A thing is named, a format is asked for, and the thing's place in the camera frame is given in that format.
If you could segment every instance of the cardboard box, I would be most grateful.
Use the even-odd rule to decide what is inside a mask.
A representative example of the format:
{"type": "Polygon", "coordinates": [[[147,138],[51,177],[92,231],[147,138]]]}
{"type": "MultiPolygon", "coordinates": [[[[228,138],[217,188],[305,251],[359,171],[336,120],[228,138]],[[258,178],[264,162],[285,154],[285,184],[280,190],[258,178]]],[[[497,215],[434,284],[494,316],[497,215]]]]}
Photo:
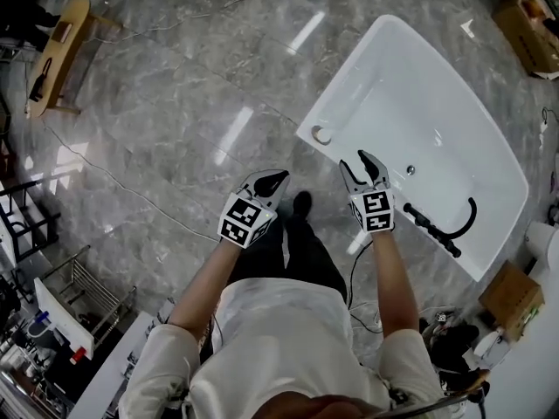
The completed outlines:
{"type": "Polygon", "coordinates": [[[507,261],[481,294],[480,303],[505,329],[507,338],[517,341],[543,304],[543,293],[539,284],[507,261]]]}
{"type": "Polygon", "coordinates": [[[534,0],[504,0],[493,20],[528,73],[559,72],[559,39],[545,26],[534,0]]]}

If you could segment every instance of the wooden stool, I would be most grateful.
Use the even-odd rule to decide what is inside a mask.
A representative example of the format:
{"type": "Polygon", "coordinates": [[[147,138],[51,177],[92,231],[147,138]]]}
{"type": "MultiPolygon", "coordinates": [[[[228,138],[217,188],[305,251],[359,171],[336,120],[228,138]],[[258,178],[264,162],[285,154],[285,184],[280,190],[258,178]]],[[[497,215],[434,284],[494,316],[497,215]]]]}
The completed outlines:
{"type": "Polygon", "coordinates": [[[79,46],[86,38],[94,21],[122,28],[121,24],[112,20],[90,14],[90,7],[89,0],[72,0],[64,8],[59,22],[52,30],[51,38],[31,75],[31,85],[33,85],[35,80],[43,73],[48,60],[51,60],[40,90],[42,98],[39,101],[30,100],[32,118],[38,118],[47,108],[76,115],[80,113],[77,108],[58,105],[60,90],[64,85],[79,46]]]}

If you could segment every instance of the black shoe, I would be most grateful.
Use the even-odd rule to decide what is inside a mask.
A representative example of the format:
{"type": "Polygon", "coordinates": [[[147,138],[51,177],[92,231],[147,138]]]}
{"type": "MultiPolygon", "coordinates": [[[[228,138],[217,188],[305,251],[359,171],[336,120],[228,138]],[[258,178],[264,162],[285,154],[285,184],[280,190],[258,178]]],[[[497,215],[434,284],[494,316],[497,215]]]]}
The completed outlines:
{"type": "Polygon", "coordinates": [[[308,213],[313,206],[313,198],[308,191],[301,191],[293,200],[293,215],[301,219],[307,219],[308,213]]]}

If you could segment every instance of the wall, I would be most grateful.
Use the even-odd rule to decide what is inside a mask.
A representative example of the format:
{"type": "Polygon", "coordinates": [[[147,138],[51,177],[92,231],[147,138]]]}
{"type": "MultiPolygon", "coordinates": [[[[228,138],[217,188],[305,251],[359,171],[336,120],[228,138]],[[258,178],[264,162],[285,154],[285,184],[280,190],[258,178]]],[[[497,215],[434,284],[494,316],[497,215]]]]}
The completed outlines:
{"type": "MultiPolygon", "coordinates": [[[[559,270],[537,264],[530,276],[542,285],[545,306],[492,370],[486,410],[493,419],[541,419],[559,397],[559,270]]],[[[468,405],[465,418],[479,417],[468,405]]]]}

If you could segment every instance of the black pants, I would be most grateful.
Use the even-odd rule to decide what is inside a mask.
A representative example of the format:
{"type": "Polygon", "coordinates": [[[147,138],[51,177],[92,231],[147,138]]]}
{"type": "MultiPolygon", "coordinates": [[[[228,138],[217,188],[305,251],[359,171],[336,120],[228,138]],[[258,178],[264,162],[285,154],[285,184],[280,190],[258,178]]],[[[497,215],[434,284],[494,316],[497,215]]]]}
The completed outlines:
{"type": "Polygon", "coordinates": [[[3,15],[2,19],[3,29],[0,31],[0,37],[25,40],[41,52],[45,49],[49,35],[36,25],[52,28],[58,22],[59,16],[53,16],[38,4],[31,3],[20,11],[17,7],[13,8],[11,14],[3,15]]]}
{"type": "Polygon", "coordinates": [[[348,290],[326,247],[305,219],[292,216],[286,222],[289,262],[283,264],[283,229],[276,219],[266,234],[243,250],[227,285],[246,278],[289,278],[337,290],[347,301],[348,290]]]}

